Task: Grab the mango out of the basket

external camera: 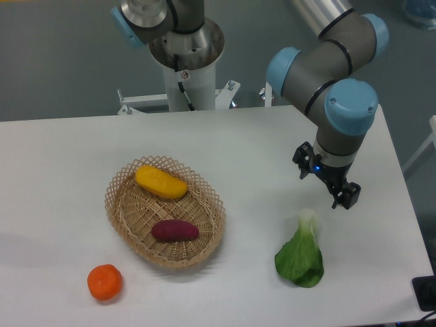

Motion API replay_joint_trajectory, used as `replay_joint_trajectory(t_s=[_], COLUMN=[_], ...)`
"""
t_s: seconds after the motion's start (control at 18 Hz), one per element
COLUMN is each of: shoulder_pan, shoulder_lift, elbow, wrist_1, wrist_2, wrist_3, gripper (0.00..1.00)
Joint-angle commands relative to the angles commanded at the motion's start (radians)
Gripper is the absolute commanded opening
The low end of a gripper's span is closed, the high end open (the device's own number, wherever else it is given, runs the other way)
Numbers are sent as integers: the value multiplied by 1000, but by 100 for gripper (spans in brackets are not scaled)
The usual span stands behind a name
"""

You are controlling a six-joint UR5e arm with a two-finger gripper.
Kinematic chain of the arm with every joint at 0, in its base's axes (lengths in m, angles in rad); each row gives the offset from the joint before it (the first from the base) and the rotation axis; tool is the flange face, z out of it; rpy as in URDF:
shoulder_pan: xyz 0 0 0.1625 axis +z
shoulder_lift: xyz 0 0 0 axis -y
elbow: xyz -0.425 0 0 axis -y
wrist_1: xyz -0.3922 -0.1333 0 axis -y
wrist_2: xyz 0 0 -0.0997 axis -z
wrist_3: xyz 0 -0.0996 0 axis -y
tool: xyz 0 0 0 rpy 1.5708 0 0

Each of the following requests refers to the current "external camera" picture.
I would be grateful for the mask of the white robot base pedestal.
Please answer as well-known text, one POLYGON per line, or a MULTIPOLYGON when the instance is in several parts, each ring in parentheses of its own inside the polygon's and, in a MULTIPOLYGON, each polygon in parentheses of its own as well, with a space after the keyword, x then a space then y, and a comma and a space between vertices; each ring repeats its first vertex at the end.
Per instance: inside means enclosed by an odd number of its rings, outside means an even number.
POLYGON ((167 105, 170 112, 236 108, 234 97, 240 83, 229 80, 223 88, 216 87, 216 64, 224 46, 222 30, 208 18, 194 33, 169 31, 151 41, 149 50, 161 68, 166 92, 124 97, 118 90, 119 114, 133 114, 138 108, 163 105, 167 105))

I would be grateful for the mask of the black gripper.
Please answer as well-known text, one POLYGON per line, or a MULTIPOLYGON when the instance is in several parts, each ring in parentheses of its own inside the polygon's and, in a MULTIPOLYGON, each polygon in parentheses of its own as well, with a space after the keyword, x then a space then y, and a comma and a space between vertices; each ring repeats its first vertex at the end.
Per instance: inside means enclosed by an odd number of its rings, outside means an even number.
POLYGON ((347 173, 352 165, 349 163, 346 166, 333 167, 322 163, 321 159, 320 154, 313 153, 313 147, 309 142, 302 143, 292 157, 292 161, 300 170, 300 179, 309 174, 316 175, 333 195, 332 208, 341 206, 349 210, 357 203, 361 191, 359 184, 347 182, 347 173))

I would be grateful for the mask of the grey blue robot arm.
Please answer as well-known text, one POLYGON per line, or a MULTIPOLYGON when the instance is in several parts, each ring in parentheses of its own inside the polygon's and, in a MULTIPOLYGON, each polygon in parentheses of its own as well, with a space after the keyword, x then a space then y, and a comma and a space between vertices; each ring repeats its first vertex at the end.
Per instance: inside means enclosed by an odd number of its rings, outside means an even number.
MULTIPOLYGON (((356 13, 348 1, 294 6, 320 44, 310 52, 280 50, 268 64, 266 81, 317 126, 315 141, 299 146, 292 159, 301 176, 316 175, 334 206, 348 209, 361 188, 347 173, 379 105, 374 89, 352 74, 386 49, 388 28, 375 15, 356 13)), ((224 37, 205 16, 203 1, 122 1, 111 14, 127 42, 148 46, 161 65, 171 111, 217 107, 215 65, 224 37)))

